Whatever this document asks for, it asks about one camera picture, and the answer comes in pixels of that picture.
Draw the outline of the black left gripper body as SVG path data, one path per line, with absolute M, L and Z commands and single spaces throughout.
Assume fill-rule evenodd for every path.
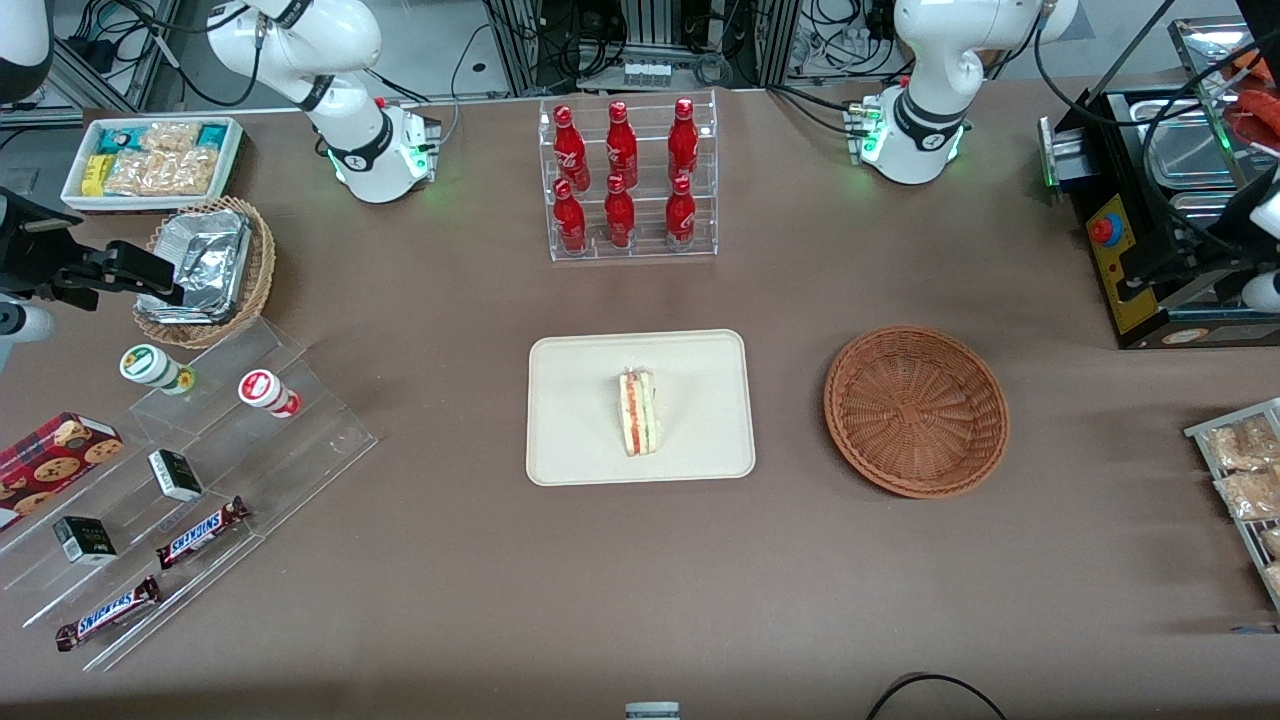
M 1265 254 L 1263 232 L 1251 214 L 1263 199 L 1234 195 L 1187 195 L 1185 215 L 1190 222 L 1190 281 L 1213 290 L 1243 290 L 1258 275 Z

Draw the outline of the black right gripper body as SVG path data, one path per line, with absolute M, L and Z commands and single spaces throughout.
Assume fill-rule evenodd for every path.
M 3 196 L 1 291 L 12 299 L 44 299 L 44 283 L 59 272 L 87 272 L 93 251 L 74 241 L 81 219 L 52 211 L 9 190 Z

